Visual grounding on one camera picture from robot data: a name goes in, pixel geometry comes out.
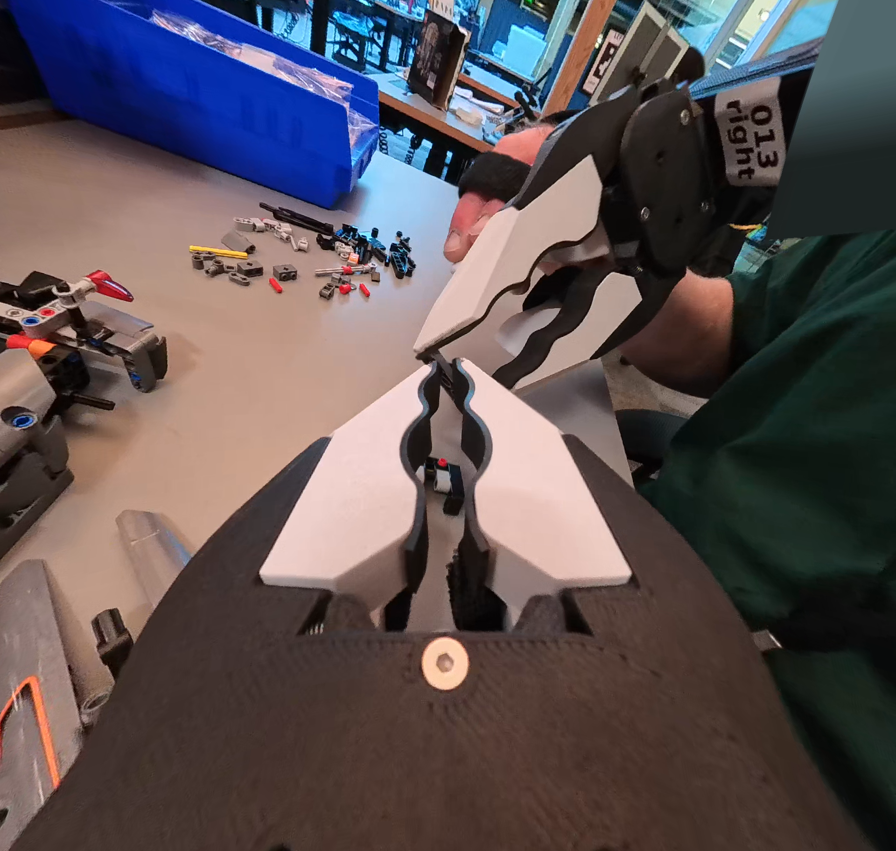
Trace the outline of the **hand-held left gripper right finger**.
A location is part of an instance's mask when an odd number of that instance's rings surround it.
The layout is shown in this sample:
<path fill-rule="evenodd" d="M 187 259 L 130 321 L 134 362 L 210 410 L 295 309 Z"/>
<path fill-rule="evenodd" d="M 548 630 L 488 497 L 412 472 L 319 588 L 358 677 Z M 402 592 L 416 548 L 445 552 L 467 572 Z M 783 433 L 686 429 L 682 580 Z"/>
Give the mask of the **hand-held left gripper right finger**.
<path fill-rule="evenodd" d="M 457 359 L 461 449 L 474 469 L 457 547 L 457 627 L 505 629 L 536 597 L 629 583 L 574 439 L 469 359 Z"/>

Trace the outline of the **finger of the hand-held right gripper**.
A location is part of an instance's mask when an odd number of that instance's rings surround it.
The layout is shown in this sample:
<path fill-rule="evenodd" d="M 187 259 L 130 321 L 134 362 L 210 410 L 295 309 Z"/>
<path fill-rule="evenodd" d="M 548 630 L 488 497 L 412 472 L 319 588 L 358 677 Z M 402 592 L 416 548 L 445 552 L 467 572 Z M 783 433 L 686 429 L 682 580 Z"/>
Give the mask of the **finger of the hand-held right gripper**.
<path fill-rule="evenodd" d="M 525 290 L 546 257 L 579 249 L 572 263 L 610 253 L 599 222 L 602 182 L 594 155 L 565 173 L 547 160 L 536 166 L 521 194 L 493 215 L 435 300 L 413 350 L 431 361 L 446 345 L 474 330 L 497 300 Z"/>
<path fill-rule="evenodd" d="M 494 380 L 518 389 L 587 361 L 641 301 L 633 276 L 609 263 L 582 269 L 563 301 L 525 309 L 501 326 L 497 340 L 511 359 L 495 370 Z"/>

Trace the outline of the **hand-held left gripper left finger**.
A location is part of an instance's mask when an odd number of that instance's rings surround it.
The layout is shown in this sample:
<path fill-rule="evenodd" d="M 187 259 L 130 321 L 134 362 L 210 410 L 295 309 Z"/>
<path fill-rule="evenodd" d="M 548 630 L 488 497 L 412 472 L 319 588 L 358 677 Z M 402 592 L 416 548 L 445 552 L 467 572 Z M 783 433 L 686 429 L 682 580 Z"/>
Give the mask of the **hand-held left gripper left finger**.
<path fill-rule="evenodd" d="M 259 571 L 264 585 L 361 602 L 406 629 L 427 568 L 435 364 L 418 368 L 334 430 Z"/>

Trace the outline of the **black lego frame red pins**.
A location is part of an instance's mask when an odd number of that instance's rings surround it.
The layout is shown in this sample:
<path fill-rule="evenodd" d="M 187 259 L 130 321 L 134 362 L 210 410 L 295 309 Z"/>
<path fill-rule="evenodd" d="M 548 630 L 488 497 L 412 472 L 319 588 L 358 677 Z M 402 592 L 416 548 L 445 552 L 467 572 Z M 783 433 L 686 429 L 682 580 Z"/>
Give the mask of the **black lego frame red pins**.
<path fill-rule="evenodd" d="M 435 364 L 428 364 L 419 391 L 422 412 L 409 434 L 409 462 L 423 486 L 431 486 L 443 496 L 443 513 L 457 516 L 465 502 L 462 470 L 452 460 L 433 453 L 431 420 L 443 397 L 456 411 L 461 410 L 461 385 L 454 374 L 451 378 L 445 377 Z"/>

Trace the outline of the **person's right forearm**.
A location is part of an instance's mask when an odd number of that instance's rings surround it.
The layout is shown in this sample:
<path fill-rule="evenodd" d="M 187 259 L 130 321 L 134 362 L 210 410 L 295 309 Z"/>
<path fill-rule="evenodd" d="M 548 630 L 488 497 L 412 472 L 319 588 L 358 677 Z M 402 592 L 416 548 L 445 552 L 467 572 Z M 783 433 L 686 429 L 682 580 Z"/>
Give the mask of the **person's right forearm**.
<path fill-rule="evenodd" d="M 656 384 L 708 398 L 731 374 L 734 289 L 688 271 L 652 321 L 620 347 Z"/>

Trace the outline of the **grey pointed lego panel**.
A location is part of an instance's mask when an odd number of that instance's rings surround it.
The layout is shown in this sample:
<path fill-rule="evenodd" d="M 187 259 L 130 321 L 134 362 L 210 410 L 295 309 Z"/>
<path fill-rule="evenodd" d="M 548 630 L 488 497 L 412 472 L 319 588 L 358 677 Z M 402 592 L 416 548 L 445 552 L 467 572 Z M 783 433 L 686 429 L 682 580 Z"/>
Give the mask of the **grey pointed lego panel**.
<path fill-rule="evenodd" d="M 11 849 L 72 767 L 111 689 L 79 701 L 41 561 L 1 586 L 1 848 Z"/>
<path fill-rule="evenodd" d="M 149 617 L 194 553 L 170 519 L 159 512 L 125 509 L 116 524 Z"/>

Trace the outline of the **lego car model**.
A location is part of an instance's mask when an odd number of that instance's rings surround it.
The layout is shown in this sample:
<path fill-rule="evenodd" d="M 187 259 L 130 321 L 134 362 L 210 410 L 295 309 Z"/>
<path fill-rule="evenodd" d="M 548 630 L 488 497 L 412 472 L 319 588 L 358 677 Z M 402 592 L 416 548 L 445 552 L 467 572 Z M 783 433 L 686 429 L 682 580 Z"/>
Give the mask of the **lego car model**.
<path fill-rule="evenodd" d="M 168 372 L 167 340 L 146 320 L 92 295 L 130 303 L 103 270 L 73 282 L 31 271 L 1 285 L 1 556 L 73 483 L 63 415 L 72 407 L 112 411 L 88 393 L 85 353 L 119 361 L 132 387 L 150 393 Z"/>

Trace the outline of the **person's right hand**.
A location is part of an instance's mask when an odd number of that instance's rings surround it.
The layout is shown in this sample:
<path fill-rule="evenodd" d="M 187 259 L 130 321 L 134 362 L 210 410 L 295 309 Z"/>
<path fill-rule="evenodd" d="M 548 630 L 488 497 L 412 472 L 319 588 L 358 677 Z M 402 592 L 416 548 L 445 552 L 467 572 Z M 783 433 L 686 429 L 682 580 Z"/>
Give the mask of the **person's right hand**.
<path fill-rule="evenodd" d="M 490 218 L 519 193 L 556 120 L 539 120 L 501 138 L 480 154 L 458 183 L 458 203 L 442 252 L 451 263 L 462 261 Z"/>

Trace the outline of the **black chair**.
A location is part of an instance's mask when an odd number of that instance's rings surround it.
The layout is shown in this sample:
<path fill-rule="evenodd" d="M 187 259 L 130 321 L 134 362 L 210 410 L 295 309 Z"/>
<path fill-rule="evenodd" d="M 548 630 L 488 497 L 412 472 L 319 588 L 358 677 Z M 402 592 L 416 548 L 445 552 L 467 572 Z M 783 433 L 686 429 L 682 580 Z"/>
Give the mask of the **black chair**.
<path fill-rule="evenodd" d="M 636 486 L 655 476 L 675 435 L 688 421 L 682 415 L 643 408 L 619 409 L 615 417 Z"/>

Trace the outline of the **background desk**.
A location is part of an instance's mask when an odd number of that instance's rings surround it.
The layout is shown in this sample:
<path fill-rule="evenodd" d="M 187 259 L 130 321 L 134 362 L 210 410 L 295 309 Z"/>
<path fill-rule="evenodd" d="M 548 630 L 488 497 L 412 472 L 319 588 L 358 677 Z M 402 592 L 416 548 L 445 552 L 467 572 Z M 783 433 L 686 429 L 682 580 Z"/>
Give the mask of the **background desk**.
<path fill-rule="evenodd" d="M 446 110 L 414 92 L 396 73 L 370 77 L 378 88 L 379 124 L 394 134 L 409 130 L 430 145 L 423 171 L 455 183 L 469 162 L 494 148 L 499 122 L 508 110 L 459 85 Z"/>

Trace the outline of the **brown cardboard box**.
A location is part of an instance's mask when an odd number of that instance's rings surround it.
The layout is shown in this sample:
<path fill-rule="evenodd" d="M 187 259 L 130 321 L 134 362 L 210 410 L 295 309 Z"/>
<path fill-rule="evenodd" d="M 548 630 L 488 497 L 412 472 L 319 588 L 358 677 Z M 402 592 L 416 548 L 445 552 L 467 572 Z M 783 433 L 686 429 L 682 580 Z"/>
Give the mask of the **brown cardboard box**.
<path fill-rule="evenodd" d="M 469 39 L 467 29 L 428 9 L 409 68 L 409 90 L 436 109 L 448 111 Z"/>

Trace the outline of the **person in green shirt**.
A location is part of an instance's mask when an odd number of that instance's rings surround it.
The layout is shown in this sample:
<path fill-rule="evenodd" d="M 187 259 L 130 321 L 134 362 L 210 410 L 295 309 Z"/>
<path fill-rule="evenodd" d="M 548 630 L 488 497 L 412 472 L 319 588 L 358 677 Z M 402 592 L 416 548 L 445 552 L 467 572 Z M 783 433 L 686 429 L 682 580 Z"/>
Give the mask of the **person in green shirt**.
<path fill-rule="evenodd" d="M 644 495 L 779 644 L 765 661 L 800 738 L 894 849 L 894 230 L 725 278 L 731 374 Z"/>

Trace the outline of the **clear plastic bags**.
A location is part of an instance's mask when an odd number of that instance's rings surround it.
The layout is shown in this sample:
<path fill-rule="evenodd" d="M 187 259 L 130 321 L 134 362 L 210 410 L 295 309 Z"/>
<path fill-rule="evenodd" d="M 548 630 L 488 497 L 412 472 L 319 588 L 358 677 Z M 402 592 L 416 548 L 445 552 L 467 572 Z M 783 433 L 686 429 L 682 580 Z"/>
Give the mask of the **clear plastic bags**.
<path fill-rule="evenodd" d="M 379 134 L 375 123 L 356 110 L 350 103 L 354 90 L 353 83 L 302 66 L 295 61 L 282 58 L 245 42 L 233 42 L 223 36 L 208 31 L 196 22 L 171 12 L 154 9 L 151 22 L 177 35 L 181 35 L 205 47 L 227 54 L 232 59 L 247 64 L 266 74 L 278 77 L 287 83 L 342 106 L 347 114 L 350 146 L 357 148 L 363 140 Z"/>

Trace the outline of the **blue plastic bin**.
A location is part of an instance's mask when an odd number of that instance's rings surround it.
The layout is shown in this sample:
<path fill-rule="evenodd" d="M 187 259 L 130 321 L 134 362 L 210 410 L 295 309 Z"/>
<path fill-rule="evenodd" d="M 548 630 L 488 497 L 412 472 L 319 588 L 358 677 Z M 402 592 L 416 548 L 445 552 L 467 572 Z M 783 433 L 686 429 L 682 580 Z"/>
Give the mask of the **blue plastic bin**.
<path fill-rule="evenodd" d="M 58 109 L 163 150 L 336 207 L 378 135 L 350 146 L 342 106 L 151 22 L 154 9 L 353 83 L 379 126 L 370 77 L 201 0 L 6 0 Z"/>

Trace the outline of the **wooden post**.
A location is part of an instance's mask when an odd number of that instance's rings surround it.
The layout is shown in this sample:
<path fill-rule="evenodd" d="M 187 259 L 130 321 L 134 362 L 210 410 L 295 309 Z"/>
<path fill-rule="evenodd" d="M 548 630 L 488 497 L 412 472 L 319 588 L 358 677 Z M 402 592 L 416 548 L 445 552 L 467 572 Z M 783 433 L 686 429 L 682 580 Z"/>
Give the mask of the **wooden post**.
<path fill-rule="evenodd" d="M 568 108 L 572 95 L 578 87 L 581 74 L 587 67 L 590 53 L 606 27 L 616 1 L 588 1 L 588 6 L 566 52 L 566 57 L 542 107 L 542 116 Z"/>

